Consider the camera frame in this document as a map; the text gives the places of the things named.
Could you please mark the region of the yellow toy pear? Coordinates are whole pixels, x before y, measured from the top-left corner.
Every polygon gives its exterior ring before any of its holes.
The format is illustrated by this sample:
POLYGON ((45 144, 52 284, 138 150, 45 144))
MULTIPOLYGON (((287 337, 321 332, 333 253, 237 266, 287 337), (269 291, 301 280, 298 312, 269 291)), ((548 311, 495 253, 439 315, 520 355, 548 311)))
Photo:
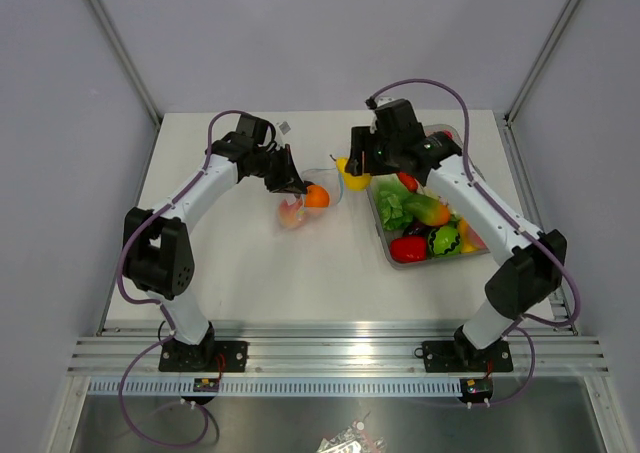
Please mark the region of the yellow toy pear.
POLYGON ((330 158, 334 162, 335 167, 338 170, 341 179, 343 180, 344 185, 347 189, 351 191, 363 191, 371 184, 372 176, 370 174, 355 176, 346 171, 346 166, 348 163, 347 157, 330 156, 330 158))

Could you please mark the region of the orange toy tangerine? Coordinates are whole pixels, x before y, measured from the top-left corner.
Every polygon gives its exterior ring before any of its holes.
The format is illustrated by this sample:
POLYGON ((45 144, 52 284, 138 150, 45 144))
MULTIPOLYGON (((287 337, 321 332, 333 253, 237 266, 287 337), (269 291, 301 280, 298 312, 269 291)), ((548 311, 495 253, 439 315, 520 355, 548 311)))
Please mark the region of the orange toy tangerine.
POLYGON ((311 184, 307 187, 304 198, 306 208, 327 208, 331 205, 331 197, 328 191, 318 184, 311 184))

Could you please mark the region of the orange pink toy peach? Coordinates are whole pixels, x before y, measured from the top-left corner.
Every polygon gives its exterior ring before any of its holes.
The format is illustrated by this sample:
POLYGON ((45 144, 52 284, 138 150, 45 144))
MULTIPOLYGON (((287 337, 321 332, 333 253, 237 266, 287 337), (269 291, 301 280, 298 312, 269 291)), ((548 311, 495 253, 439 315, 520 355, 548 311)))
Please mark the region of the orange pink toy peach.
POLYGON ((304 200, 297 198, 293 202, 283 199, 277 209, 277 218, 282 228, 297 229, 323 213, 322 208, 306 208, 304 200))

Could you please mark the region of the clear zip top bag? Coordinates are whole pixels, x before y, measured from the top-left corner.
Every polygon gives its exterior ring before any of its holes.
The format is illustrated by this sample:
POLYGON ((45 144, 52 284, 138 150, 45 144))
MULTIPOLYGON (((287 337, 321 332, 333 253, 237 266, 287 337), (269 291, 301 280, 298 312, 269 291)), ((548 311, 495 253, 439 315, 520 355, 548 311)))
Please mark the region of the clear zip top bag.
POLYGON ((278 205, 277 219, 284 230, 298 229, 319 219, 342 200, 344 182, 336 167, 307 169, 301 179, 307 193, 285 194, 278 205))

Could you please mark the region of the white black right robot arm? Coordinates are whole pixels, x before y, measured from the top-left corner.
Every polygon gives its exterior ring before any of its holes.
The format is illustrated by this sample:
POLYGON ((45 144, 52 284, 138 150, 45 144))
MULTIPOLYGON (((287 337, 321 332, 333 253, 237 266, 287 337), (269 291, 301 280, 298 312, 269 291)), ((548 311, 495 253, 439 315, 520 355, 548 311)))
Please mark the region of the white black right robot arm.
POLYGON ((346 172, 412 176, 461 214, 498 266, 484 287, 484 303, 451 341, 456 362, 476 369, 532 306, 560 286, 567 240, 517 218, 473 167, 468 144, 442 132, 426 134, 408 100, 379 105, 370 99, 367 106, 374 120, 352 129, 346 172))

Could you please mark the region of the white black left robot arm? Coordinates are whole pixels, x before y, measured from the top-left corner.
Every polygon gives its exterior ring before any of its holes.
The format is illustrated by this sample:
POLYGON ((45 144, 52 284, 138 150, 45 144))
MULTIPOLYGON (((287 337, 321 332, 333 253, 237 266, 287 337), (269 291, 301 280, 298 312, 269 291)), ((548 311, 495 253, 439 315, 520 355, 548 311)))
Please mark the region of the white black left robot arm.
POLYGON ((191 234, 214 203, 241 180, 263 180, 271 193, 303 195, 291 150, 276 141, 275 126, 238 111, 235 128, 207 139, 202 165, 163 202, 150 209, 132 208, 125 216, 123 247, 117 266, 122 298, 136 304, 124 282, 146 293, 143 304, 155 305, 169 327, 161 340, 160 368, 169 372, 203 371, 221 366, 222 349, 189 286, 196 272, 191 234))

